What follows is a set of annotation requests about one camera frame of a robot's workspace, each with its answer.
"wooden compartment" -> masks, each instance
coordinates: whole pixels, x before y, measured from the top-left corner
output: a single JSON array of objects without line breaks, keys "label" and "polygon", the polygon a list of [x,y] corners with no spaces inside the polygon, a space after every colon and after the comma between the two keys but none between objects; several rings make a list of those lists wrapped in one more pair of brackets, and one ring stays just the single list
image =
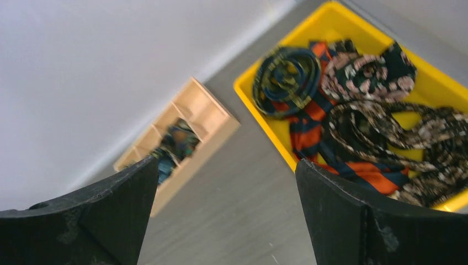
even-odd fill
[{"label": "wooden compartment", "polygon": [[171,176],[159,185],[151,216],[155,216],[179,192],[200,167],[231,137],[239,122],[195,78],[184,86],[162,114],[114,164],[116,171],[145,158],[164,137],[167,126],[182,118],[200,143],[192,156],[176,162]]}]

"yellow bin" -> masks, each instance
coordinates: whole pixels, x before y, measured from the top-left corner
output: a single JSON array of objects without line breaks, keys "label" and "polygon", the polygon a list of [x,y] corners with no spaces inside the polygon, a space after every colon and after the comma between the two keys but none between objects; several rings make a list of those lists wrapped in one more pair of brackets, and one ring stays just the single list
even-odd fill
[{"label": "yellow bin", "polygon": [[[336,2],[328,2],[321,5],[279,44],[308,47],[310,40],[335,41],[345,38],[352,39],[358,50],[366,54],[379,54],[393,42],[390,37],[346,7]],[[403,50],[418,68],[415,89],[406,98],[406,101],[431,106],[449,105],[463,112],[468,112],[468,91],[465,87],[419,58],[416,54],[404,47]],[[292,153],[288,122],[266,118],[255,108],[253,103],[252,83],[260,62],[261,59],[241,74],[236,79],[234,88],[289,167],[294,171],[298,161]],[[395,117],[406,128],[413,126],[418,121],[418,115],[416,114],[397,114]],[[398,152],[411,158],[422,158],[421,150],[399,150]],[[435,209],[457,211],[467,204],[468,189],[436,206]]]}]

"yellow plastic container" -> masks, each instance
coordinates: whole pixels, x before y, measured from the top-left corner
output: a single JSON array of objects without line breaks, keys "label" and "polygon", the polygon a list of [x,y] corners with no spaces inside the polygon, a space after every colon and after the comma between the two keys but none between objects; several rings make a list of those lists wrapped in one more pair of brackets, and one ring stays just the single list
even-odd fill
[{"label": "yellow plastic container", "polygon": [[[358,50],[366,54],[379,54],[393,42],[390,37],[346,9],[346,7],[336,2],[328,2],[321,5],[279,44],[308,47],[310,40],[335,41],[344,38],[352,39]],[[468,90],[465,87],[419,58],[416,54],[404,47],[403,50],[418,68],[416,86],[414,91],[406,98],[406,101],[431,106],[449,105],[463,112],[468,112]],[[260,58],[236,79],[234,88],[289,167],[294,171],[298,161],[292,153],[288,122],[265,117],[255,108],[253,103],[252,83],[261,60]],[[415,114],[397,114],[395,117],[403,127],[407,128],[413,126],[419,119],[418,115]],[[398,152],[411,158],[422,158],[422,151]],[[468,189],[436,206],[435,209],[457,211],[466,205],[468,205]]]}]

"clothing item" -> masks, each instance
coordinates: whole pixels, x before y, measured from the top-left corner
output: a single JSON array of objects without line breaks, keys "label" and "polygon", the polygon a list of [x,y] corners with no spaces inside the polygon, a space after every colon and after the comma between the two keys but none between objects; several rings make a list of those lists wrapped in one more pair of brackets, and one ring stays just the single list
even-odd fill
[{"label": "clothing item", "polygon": [[257,109],[282,119],[303,109],[318,87],[321,68],[310,49],[279,47],[264,59],[253,81]]},{"label": "clothing item", "polygon": [[357,52],[339,53],[325,69],[322,81],[327,96],[342,101],[353,99],[395,102],[414,88],[417,70],[397,43],[380,56]]},{"label": "clothing item", "polygon": [[[355,51],[350,40],[331,44],[313,41],[310,42],[310,49],[320,58],[322,68],[325,68],[332,56],[339,52]],[[305,109],[289,118],[292,151],[296,158],[313,161],[342,178],[383,194],[391,194],[401,188],[408,181],[408,169],[401,166],[365,162],[359,157],[342,156],[343,152],[336,151],[329,137],[322,138],[322,120],[334,105],[335,102],[329,100],[319,88]],[[318,162],[319,153],[328,163],[327,165]]]},{"label": "clothing item", "polygon": [[149,154],[158,159],[158,184],[170,177],[178,162],[192,155],[199,142],[200,140],[185,120],[179,118],[174,124],[168,126],[159,146]]},{"label": "clothing item", "polygon": [[[405,130],[392,116],[398,112],[416,112],[422,119]],[[392,198],[433,206],[468,187],[468,116],[462,112],[451,107],[365,100],[335,106],[326,122],[328,133],[347,153],[421,172]],[[385,142],[404,150],[426,149],[423,161],[398,155]]]}]

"gray surface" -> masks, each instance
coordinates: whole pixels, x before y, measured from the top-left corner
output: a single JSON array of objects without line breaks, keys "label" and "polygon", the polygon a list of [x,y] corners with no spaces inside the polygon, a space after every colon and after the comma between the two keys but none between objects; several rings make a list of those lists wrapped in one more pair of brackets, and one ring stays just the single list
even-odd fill
[{"label": "gray surface", "polygon": [[319,4],[300,4],[205,84],[242,126],[150,218],[139,264],[316,264],[294,175],[232,84]]}]

